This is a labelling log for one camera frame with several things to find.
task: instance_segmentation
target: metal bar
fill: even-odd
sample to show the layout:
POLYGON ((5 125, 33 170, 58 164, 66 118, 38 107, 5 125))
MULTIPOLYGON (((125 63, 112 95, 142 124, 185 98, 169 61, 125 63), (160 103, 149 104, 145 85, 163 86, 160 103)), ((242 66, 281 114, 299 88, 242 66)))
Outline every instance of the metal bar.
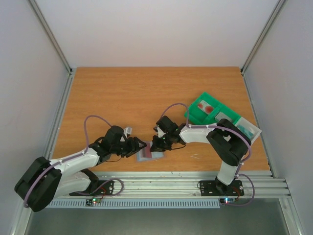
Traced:
POLYGON ((24 208, 23 201, 20 200, 10 235, 25 234, 31 212, 30 208, 24 208))
MULTIPOLYGON (((65 84, 51 130, 49 132, 48 142, 44 150, 44 156, 47 159, 51 158, 52 153, 53 153, 57 135, 59 133, 59 126, 61 124, 62 117, 64 115, 66 103, 68 100, 70 88, 71 88, 75 73, 76 73, 76 69, 74 69, 67 78, 67 82, 65 84)), ((16 219, 11 229, 11 233, 10 233, 11 235, 23 235, 25 233, 29 218, 31 216, 31 212, 32 212, 31 209, 24 208, 22 200, 21 200, 18 205, 16 219)))
POLYGON ((262 29, 262 32, 259 36, 259 38, 257 39, 256 43, 254 44, 248 58, 246 59, 241 71, 245 72, 247 70, 247 68, 249 67, 254 55, 256 54, 256 52, 258 51, 259 47, 261 46, 263 40, 265 39, 266 35, 268 34, 270 28, 272 27, 273 23, 275 22, 275 20, 277 19, 278 14, 281 12, 284 4, 286 3, 287 0, 279 0, 277 2, 277 4, 275 5, 268 21, 266 22, 264 28, 262 29))
POLYGON ((28 0, 31 8, 33 9, 35 15, 37 16, 39 22, 41 23, 42 27, 44 28, 48 38, 50 39, 50 41, 52 42, 54 48, 56 49, 57 53, 59 54, 66 70, 68 71, 68 73, 70 74, 71 73, 71 67, 66 59, 66 57, 64 56, 57 40, 55 39, 47 21, 45 20, 45 17, 44 15, 42 14, 37 2, 35 0, 28 0))
POLYGON ((67 78, 67 82, 66 82, 66 85, 65 85, 65 88, 64 88, 59 106, 58 106, 58 110, 56 112, 56 116, 54 118, 54 122, 51 128, 50 134, 49 134, 49 139, 45 147, 45 151, 44 151, 44 157, 47 159, 52 158, 53 150, 54 150, 55 143, 59 134, 62 118, 65 112, 65 107, 67 105, 67 100, 69 97, 70 89, 73 84, 75 73, 76 73, 76 69, 73 69, 72 73, 67 78))
MULTIPOLYGON (((268 172, 257 171, 248 174, 255 186, 255 198, 290 198, 285 179, 274 179, 268 172)), ((123 192, 116 198, 128 199, 192 199, 202 200, 218 199, 215 197, 202 197, 198 182, 200 180, 214 180, 215 172, 102 172, 98 175, 100 180, 108 178, 119 178, 124 182, 123 192)), ((245 195, 242 198, 250 198, 252 195, 252 185, 246 178, 240 177, 243 182, 245 195)), ((114 191, 119 191, 121 185, 116 182, 114 191)), ((73 199, 82 199, 82 197, 64 196, 69 202, 73 199)))
MULTIPOLYGON (((272 179, 272 173, 269 170, 252 170, 252 171, 241 171, 244 174, 247 174, 249 177, 255 178, 269 178, 272 179)), ((105 180, 105 178, 141 178, 141 179, 149 179, 149 178, 208 178, 208 177, 216 177, 219 173, 218 171, 123 171, 123 172, 94 172, 101 180, 105 180)))
POLYGON ((55 199, 48 208, 81 208, 81 209, 194 209, 220 208, 218 199, 121 199, 106 198, 99 204, 86 205, 85 199, 55 199))
MULTIPOLYGON (((248 85, 248 82, 247 82, 247 79, 246 79, 246 73, 245 72, 243 72, 243 79, 244 79, 244 83, 245 83, 245 86, 246 86, 246 92, 248 94, 248 97, 249 97, 249 100, 250 100, 250 104, 251 104, 251 107, 252 107, 252 110, 253 110, 253 114, 254 114, 254 117, 255 117, 255 120, 256 120, 256 124, 261 128, 259 120, 258 120, 258 116, 256 114, 256 111, 255 111, 255 108, 254 108, 254 105, 253 105, 253 100, 252 100, 252 97, 251 97, 250 88, 249 88, 249 85, 248 85)), ((265 154, 266 154, 267 159, 268 159, 270 170, 273 173, 274 177, 278 177, 278 173, 277 173, 277 170, 276 170, 277 168, 275 167, 275 164, 273 163, 272 159, 269 156, 268 149, 267 149, 267 147, 265 145, 265 139, 263 137, 263 134, 261 133, 260 136, 261 136, 263 148, 265 150, 265 154)))
POLYGON ((280 198, 279 202, 289 233, 292 235, 303 235, 303 228, 293 200, 291 198, 280 198))

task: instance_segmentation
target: mounting plate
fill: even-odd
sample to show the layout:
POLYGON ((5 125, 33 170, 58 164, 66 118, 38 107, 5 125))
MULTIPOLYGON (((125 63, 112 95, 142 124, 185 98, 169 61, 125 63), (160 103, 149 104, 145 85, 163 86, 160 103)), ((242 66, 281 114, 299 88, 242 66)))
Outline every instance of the mounting plate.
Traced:
POLYGON ((216 189, 216 183, 214 180, 201 180, 198 182, 198 188, 200 189, 201 196, 237 196, 237 192, 234 191, 232 187, 235 187, 240 196, 243 196, 245 194, 243 189, 243 184, 240 180, 234 180, 229 186, 228 191, 226 194, 221 194, 216 189))
MULTIPOLYGON (((99 187, 104 182, 105 182, 104 180, 99 180, 97 187, 99 187)), ((105 185, 102 186, 102 188, 104 188, 104 190, 106 191, 105 195, 112 195, 113 194, 113 190, 114 190, 114 181, 112 180, 110 182, 107 182, 105 185)), ((94 193, 92 193, 92 194, 90 194, 88 196, 96 196, 96 195, 101 195, 101 194, 102 194, 102 189, 99 189, 96 192, 94 192, 94 193)), ((86 195, 81 195, 81 194, 78 194, 76 192, 72 192, 69 195, 70 196, 83 196, 83 197, 86 197, 86 195)))

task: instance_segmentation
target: wooden table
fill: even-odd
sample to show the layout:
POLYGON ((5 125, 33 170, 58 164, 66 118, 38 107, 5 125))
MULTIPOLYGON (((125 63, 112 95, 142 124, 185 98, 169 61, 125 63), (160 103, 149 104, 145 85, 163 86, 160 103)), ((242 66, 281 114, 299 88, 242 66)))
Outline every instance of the wooden table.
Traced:
MULTIPOLYGON (((58 135, 54 158, 85 147, 83 122, 94 114, 112 125, 133 128, 133 136, 150 141, 153 127, 169 105, 191 104, 204 91, 255 124, 252 108, 238 67, 78 68, 58 135)), ((185 122, 184 107, 166 115, 178 125, 185 122)), ((89 139, 103 136, 108 125, 96 118, 87 124, 89 139)), ((269 170, 259 138, 242 170, 269 170)), ((118 160, 112 156, 110 161, 118 160)), ((221 159, 209 144, 189 143, 184 149, 167 151, 165 157, 136 162, 135 155, 116 163, 103 163, 93 171, 215 171, 221 159)))

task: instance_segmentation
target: green tray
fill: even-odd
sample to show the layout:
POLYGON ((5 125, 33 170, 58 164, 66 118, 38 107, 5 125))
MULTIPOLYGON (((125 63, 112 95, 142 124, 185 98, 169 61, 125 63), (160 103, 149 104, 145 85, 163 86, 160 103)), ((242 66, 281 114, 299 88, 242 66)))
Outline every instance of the green tray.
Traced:
POLYGON ((200 95, 199 98, 197 98, 189 106, 188 110, 189 110, 189 120, 194 125, 207 125, 216 123, 217 121, 215 120, 215 117, 219 112, 222 112, 223 114, 228 116, 232 120, 233 124, 236 124, 241 117, 239 114, 237 114, 236 112, 234 112, 233 110, 231 110, 226 105, 219 102, 217 99, 210 96, 206 92, 202 93, 202 95, 200 95), (204 100, 214 108, 214 110, 210 114, 207 114, 198 107, 198 104, 202 100, 204 100))

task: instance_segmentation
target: white wall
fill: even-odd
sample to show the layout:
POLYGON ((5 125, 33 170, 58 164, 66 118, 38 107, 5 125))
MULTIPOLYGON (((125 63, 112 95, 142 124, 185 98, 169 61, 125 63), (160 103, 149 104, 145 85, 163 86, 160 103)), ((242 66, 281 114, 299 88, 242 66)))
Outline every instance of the white wall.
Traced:
POLYGON ((42 156, 67 75, 26 0, 0 1, 0 234, 21 200, 14 186, 42 156))
POLYGON ((277 0, 37 2, 72 67, 241 67, 277 0))
POLYGON ((269 156, 313 231, 313 1, 287 1, 246 73, 269 156))

